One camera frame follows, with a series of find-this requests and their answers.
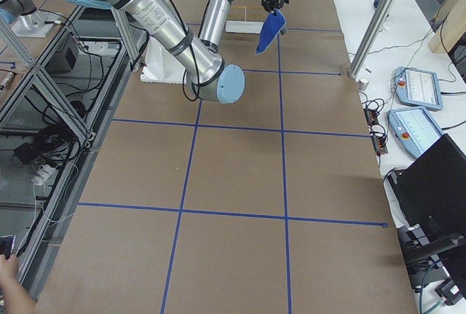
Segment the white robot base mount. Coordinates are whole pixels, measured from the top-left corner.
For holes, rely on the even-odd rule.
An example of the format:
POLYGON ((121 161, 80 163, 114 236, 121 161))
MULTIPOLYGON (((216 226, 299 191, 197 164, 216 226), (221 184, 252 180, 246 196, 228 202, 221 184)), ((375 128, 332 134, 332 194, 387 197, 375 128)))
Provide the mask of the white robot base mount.
POLYGON ((165 48, 150 38, 141 72, 145 83, 181 84, 185 68, 165 48))

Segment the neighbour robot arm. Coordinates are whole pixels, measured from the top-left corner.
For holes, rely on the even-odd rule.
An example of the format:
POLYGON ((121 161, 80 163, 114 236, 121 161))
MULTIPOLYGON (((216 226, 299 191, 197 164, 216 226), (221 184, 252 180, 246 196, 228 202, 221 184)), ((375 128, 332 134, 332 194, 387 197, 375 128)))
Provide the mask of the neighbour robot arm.
POLYGON ((46 23, 33 0, 1 0, 1 19, 18 37, 45 38, 54 24, 46 23))

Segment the person's hand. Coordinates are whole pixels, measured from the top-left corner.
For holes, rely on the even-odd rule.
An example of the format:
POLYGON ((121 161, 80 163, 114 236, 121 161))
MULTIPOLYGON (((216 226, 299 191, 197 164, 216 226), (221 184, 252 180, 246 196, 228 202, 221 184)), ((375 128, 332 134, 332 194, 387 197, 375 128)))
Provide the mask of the person's hand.
POLYGON ((19 261, 13 254, 10 258, 1 255, 1 292, 4 297, 5 313, 33 314, 36 300, 24 289, 17 274, 19 261))

